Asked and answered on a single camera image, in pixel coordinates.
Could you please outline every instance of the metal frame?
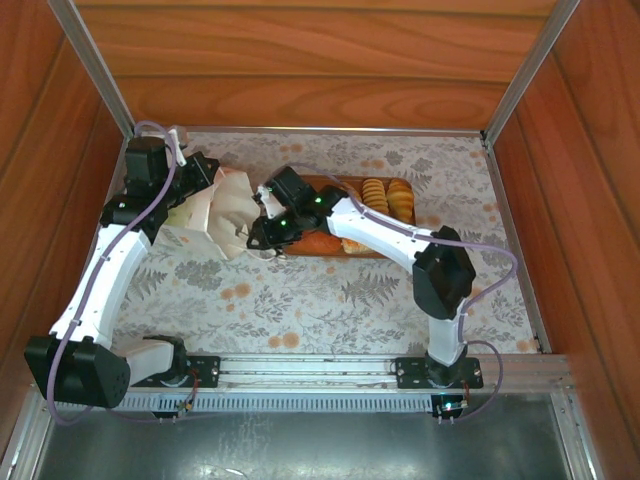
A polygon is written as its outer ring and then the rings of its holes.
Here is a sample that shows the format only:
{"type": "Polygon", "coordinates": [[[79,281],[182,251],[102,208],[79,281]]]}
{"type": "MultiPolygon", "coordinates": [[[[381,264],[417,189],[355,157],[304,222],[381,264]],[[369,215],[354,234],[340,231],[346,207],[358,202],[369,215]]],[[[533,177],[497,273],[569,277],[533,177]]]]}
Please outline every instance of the metal frame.
{"type": "Polygon", "coordinates": [[[233,126],[193,126],[187,127],[194,133],[298,133],[309,135],[375,135],[379,137],[471,137],[482,138],[480,131],[468,129],[433,128],[351,128],[351,127],[233,127],[233,126]]]}
{"type": "Polygon", "coordinates": [[[552,393],[551,402],[572,478],[604,478],[576,395],[552,393]]]}
{"type": "Polygon", "coordinates": [[[487,142],[485,142],[485,150],[487,151],[487,168],[489,169],[489,176],[491,177],[493,190],[496,194],[496,200],[498,201],[498,208],[500,210],[500,216],[502,217],[505,233],[507,234],[507,241],[509,242],[511,251],[516,256],[520,264],[520,268],[518,269],[518,281],[520,282],[522,297],[524,298],[527,315],[529,316],[529,323],[531,323],[534,335],[538,339],[542,352],[551,353],[551,343],[549,342],[549,337],[544,327],[544,322],[542,321],[540,307],[538,306],[533,284],[531,283],[531,277],[529,276],[529,270],[524,259],[522,247],[518,238],[518,231],[516,230],[516,226],[513,221],[513,215],[511,215],[509,200],[507,199],[507,194],[504,190],[504,183],[502,182],[498,162],[491,144],[487,144],[487,142]]]}
{"type": "Polygon", "coordinates": [[[551,47],[553,47],[579,3],[580,0],[558,0],[556,3],[529,55],[520,65],[498,107],[493,112],[485,131],[485,138],[490,145],[493,145],[498,139],[507,120],[509,120],[522,95],[529,87],[544,59],[547,58],[551,47]]]}
{"type": "Polygon", "coordinates": [[[33,478],[51,424],[46,402],[32,388],[22,404],[2,465],[0,480],[33,478]]]}
{"type": "Polygon", "coordinates": [[[133,116],[73,0],[49,0],[49,6],[80,57],[104,103],[125,137],[133,131],[133,116]]]}
{"type": "MultiPolygon", "coordinates": [[[[474,390],[491,393],[498,379],[499,365],[492,354],[470,354],[480,360],[485,387],[474,390]]],[[[199,392],[250,394],[363,394],[408,395],[399,390],[393,372],[397,355],[221,355],[218,388],[199,392]]],[[[551,393],[573,388],[564,355],[502,355],[504,379],[501,393],[551,393]]],[[[131,388],[131,393],[158,394],[163,389],[131,388]]],[[[176,390],[188,393],[189,389],[176,390]]],[[[422,394],[464,393],[464,390],[421,389],[422,394]]]]}
{"type": "MultiPolygon", "coordinates": [[[[493,355],[476,355],[486,387],[493,390],[498,363],[493,355]]],[[[430,395],[439,389],[402,390],[395,386],[392,355],[223,355],[217,389],[198,393],[194,412],[391,412],[428,413],[430,395]]],[[[567,459],[576,479],[602,478],[585,435],[574,383],[563,355],[504,355],[501,394],[550,394],[567,459]]],[[[121,412],[175,411],[190,389],[132,388],[121,412]]],[[[447,390],[447,393],[462,391],[447,390]]],[[[59,404],[61,411],[84,407],[59,404]]],[[[32,478],[48,429],[46,403],[32,387],[0,467],[0,480],[32,478]]]]}

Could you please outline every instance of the bread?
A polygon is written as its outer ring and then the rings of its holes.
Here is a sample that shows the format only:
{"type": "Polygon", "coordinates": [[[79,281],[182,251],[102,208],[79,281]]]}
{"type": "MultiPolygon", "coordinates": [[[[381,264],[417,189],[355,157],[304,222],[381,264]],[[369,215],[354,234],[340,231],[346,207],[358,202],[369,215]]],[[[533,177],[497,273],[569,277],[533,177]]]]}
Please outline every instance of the bread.
{"type": "Polygon", "coordinates": [[[389,215],[389,204],[384,193],[384,185],[377,178],[367,178],[362,183],[363,203],[375,211],[389,215]]]}
{"type": "Polygon", "coordinates": [[[412,223],[414,198],[411,185],[399,178],[391,180],[387,190],[387,201],[394,218],[404,223],[412,223]]]}
{"type": "MultiPolygon", "coordinates": [[[[362,197],[360,196],[360,194],[355,188],[347,184],[347,189],[349,190],[349,192],[353,194],[354,197],[356,197],[356,199],[362,202],[362,197]]],[[[349,240],[348,238],[342,239],[342,248],[344,249],[345,253],[352,254],[352,255],[353,254],[357,255],[361,253],[371,253],[373,251],[366,245],[362,245],[361,243],[354,242],[353,240],[349,240]]]]}
{"type": "Polygon", "coordinates": [[[324,232],[309,232],[302,235],[302,240],[294,245],[296,250],[304,250],[320,255],[336,253],[340,250],[342,242],[338,237],[324,232]]]}

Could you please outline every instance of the white paper bag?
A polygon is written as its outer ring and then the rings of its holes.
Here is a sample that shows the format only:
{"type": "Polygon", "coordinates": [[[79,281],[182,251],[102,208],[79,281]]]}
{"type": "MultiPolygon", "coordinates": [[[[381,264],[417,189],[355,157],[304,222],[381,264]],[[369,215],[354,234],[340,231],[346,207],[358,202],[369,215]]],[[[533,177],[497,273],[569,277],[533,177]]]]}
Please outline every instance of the white paper bag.
{"type": "Polygon", "coordinates": [[[156,242],[215,260],[246,250],[247,234],[260,215],[245,172],[220,167],[213,185],[169,210],[156,242]]]}

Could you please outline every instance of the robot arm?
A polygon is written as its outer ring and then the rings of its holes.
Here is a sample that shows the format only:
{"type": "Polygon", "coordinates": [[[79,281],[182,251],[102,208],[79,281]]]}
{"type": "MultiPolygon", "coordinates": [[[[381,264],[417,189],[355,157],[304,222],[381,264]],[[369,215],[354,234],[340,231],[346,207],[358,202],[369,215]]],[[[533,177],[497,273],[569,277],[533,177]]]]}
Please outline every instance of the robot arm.
{"type": "Polygon", "coordinates": [[[136,228],[124,234],[105,258],[107,246],[154,201],[168,178],[163,140],[138,137],[129,142],[125,153],[126,194],[114,196],[105,205],[91,261],[50,335],[32,337],[27,344],[25,358],[43,395],[46,396],[53,357],[72,322],[78,321],[80,310],[81,319],[65,342],[61,362],[54,372],[56,401],[112,408],[120,403],[129,385],[153,374],[166,372],[167,378],[171,378],[187,370],[186,349],[179,339],[148,337],[126,351],[118,354],[111,351],[113,329],[127,287],[167,219],[168,210],[209,187],[219,166],[217,160],[205,158],[199,152],[186,159],[181,154],[178,157],[179,166],[166,195],[136,228]],[[89,277],[101,258],[105,261],[81,309],[89,277]]]}
{"type": "Polygon", "coordinates": [[[412,273],[414,300],[429,319],[432,382],[447,386],[461,379],[466,344],[458,335],[460,311],[476,273],[464,248],[430,241],[460,241],[453,229],[433,232],[406,225],[356,204],[336,186],[316,192],[290,167],[260,186],[255,199],[266,215],[255,221],[248,248],[278,249],[299,240],[304,231],[320,230],[362,243],[412,273]]]}

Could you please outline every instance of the wooden panel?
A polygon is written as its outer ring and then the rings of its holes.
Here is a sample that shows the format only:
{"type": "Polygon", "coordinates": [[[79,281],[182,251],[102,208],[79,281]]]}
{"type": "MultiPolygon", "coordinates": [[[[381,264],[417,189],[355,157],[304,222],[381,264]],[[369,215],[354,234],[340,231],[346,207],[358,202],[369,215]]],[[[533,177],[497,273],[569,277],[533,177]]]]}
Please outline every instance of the wooden panel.
{"type": "Polygon", "coordinates": [[[548,16],[555,0],[76,0],[77,5],[300,7],[548,16]]]}
{"type": "Polygon", "coordinates": [[[640,433],[640,410],[634,407],[640,370],[629,364],[640,351],[640,249],[553,59],[540,69],[518,115],[602,361],[640,433]]]}
{"type": "Polygon", "coordinates": [[[61,42],[62,30],[46,2],[2,1],[0,177],[61,42]]]}
{"type": "Polygon", "coordinates": [[[380,75],[508,83],[543,19],[290,9],[89,9],[114,75],[380,75]]]}
{"type": "Polygon", "coordinates": [[[628,0],[583,0],[496,145],[607,478],[640,477],[638,27],[628,0]]]}
{"type": "Polygon", "coordinates": [[[0,366],[0,450],[8,441],[24,394],[33,381],[23,357],[31,335],[43,335],[60,316],[80,279],[107,194],[122,134],[103,105],[91,133],[77,175],[70,177],[71,191],[42,271],[0,366]]]}
{"type": "Polygon", "coordinates": [[[640,237],[639,47],[640,15],[628,0],[578,9],[555,47],[636,239],[640,237]],[[629,161],[632,156],[637,161],[629,161]]]}
{"type": "Polygon", "coordinates": [[[60,221],[99,103],[65,42],[0,181],[0,359],[60,221]]]}
{"type": "Polygon", "coordinates": [[[336,78],[120,78],[134,118],[165,124],[483,128],[506,85],[336,78]]]}
{"type": "Polygon", "coordinates": [[[612,390],[595,337],[585,318],[548,201],[540,188],[516,116],[496,144],[500,172],[536,297],[554,352],[569,356],[571,371],[607,478],[638,478],[634,436],[612,390]]]}

